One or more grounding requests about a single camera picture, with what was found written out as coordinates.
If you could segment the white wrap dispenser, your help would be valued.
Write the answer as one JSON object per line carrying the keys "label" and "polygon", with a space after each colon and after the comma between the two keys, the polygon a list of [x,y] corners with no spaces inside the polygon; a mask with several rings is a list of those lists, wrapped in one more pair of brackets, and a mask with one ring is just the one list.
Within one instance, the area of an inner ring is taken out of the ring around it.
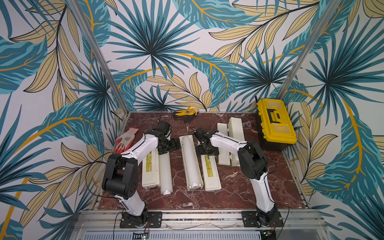
{"label": "white wrap dispenser", "polygon": [[191,142],[193,144],[193,150],[196,153],[195,144],[193,141],[193,136],[186,135],[186,136],[180,136],[180,144],[181,144],[181,150],[182,150],[182,156],[183,156],[183,164],[184,164],[184,170],[186,175],[186,183],[187,183],[187,191],[194,191],[194,190],[205,190],[208,192],[214,192],[219,191],[222,189],[221,180],[219,177],[219,171],[216,164],[216,159],[214,156],[208,156],[208,155],[201,155],[197,156],[196,162],[198,165],[198,168],[200,170],[200,181],[201,181],[201,187],[198,189],[190,189],[190,180],[188,178],[188,169],[186,164],[186,154],[183,146],[183,138],[189,137],[191,139]]}
{"label": "white wrap dispenser", "polygon": [[[243,122],[240,118],[231,117],[228,124],[217,123],[217,130],[237,141],[245,141]],[[240,160],[237,156],[223,149],[219,149],[219,165],[239,167]]]}
{"label": "white wrap dispenser", "polygon": [[160,186],[158,149],[152,150],[142,162],[142,186],[148,190]]}

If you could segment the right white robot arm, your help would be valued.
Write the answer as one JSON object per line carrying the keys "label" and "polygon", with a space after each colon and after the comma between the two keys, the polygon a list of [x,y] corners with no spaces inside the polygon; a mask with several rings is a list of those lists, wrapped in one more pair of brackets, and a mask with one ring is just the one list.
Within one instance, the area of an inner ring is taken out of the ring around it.
{"label": "right white robot arm", "polygon": [[270,191],[267,158],[260,145],[231,138],[216,130],[206,132],[202,128],[194,130],[194,136],[200,143],[196,148],[198,155],[217,156],[222,149],[239,158],[241,171],[254,189],[258,222],[262,226],[271,225],[274,217],[279,217],[279,211]]}

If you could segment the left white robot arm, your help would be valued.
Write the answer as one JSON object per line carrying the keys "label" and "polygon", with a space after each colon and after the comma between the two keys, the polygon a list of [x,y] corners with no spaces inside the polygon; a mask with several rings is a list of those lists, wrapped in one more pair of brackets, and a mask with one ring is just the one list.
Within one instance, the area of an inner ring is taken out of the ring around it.
{"label": "left white robot arm", "polygon": [[180,141],[170,135],[171,125],[159,121],[157,127],[146,131],[133,147],[122,154],[113,153],[109,156],[102,189],[123,204],[129,217],[148,218],[148,208],[137,192],[138,166],[153,150],[157,150],[160,156],[179,150]]}

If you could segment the long left plastic wrap roll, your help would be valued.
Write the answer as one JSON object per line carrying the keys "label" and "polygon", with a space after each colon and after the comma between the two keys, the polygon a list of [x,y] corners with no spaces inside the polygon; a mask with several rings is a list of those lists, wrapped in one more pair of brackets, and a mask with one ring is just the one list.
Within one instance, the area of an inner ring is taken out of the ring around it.
{"label": "long left plastic wrap roll", "polygon": [[173,192],[170,153],[159,155],[159,167],[161,194],[167,196]]}

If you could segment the yellow black work glove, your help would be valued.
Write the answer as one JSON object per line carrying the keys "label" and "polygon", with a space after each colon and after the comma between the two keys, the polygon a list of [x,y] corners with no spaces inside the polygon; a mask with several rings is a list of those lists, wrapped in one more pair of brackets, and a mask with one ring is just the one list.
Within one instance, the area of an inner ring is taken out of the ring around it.
{"label": "yellow black work glove", "polygon": [[183,120],[184,123],[190,122],[199,113],[199,108],[188,107],[186,110],[177,110],[173,113],[175,120]]}

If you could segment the red white work glove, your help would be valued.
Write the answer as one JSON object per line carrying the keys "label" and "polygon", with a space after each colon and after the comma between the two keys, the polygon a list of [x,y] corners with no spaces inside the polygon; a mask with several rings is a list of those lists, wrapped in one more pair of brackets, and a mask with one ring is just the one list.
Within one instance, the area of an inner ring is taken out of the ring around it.
{"label": "red white work glove", "polygon": [[121,154],[127,151],[132,145],[138,131],[139,129],[130,128],[128,131],[119,136],[115,140],[116,146],[114,148],[114,153]]}

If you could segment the yellow black toolbox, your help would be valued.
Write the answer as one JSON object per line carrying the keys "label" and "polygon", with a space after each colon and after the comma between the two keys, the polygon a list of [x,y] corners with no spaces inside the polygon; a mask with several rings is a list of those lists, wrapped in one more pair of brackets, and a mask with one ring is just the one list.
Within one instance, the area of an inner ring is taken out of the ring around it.
{"label": "yellow black toolbox", "polygon": [[297,143],[296,132],[282,100],[259,100],[256,123],[262,150],[282,152]]}

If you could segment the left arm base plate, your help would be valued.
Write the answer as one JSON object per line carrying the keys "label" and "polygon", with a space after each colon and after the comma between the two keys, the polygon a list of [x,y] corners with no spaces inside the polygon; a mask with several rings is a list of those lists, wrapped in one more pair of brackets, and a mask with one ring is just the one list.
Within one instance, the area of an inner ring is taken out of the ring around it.
{"label": "left arm base plate", "polygon": [[162,224],[162,212],[143,212],[140,216],[133,216],[123,213],[120,223],[121,229],[133,229],[149,227],[150,229],[159,229]]}

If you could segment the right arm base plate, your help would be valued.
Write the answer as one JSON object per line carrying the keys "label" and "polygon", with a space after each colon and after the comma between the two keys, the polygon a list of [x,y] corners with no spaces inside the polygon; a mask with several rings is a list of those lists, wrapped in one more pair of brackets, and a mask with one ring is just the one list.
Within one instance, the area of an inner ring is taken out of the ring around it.
{"label": "right arm base plate", "polygon": [[279,211],[272,209],[268,213],[258,211],[242,211],[245,228],[283,227],[284,221]]}

